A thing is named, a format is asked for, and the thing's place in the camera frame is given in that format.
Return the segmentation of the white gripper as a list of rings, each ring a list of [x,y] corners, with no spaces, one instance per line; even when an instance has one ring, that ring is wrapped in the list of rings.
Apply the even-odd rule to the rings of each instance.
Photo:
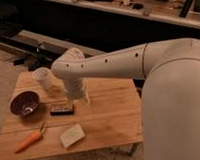
[[[69,109],[74,108],[73,100],[81,101],[84,105],[90,106],[88,93],[85,92],[84,80],[82,78],[66,79],[64,81],[66,104]]]

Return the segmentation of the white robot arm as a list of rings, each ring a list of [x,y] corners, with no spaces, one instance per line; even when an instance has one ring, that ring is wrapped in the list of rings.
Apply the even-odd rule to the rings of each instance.
[[[145,160],[200,160],[200,39],[148,42],[85,58],[63,53],[51,71],[75,97],[84,77],[143,80]]]

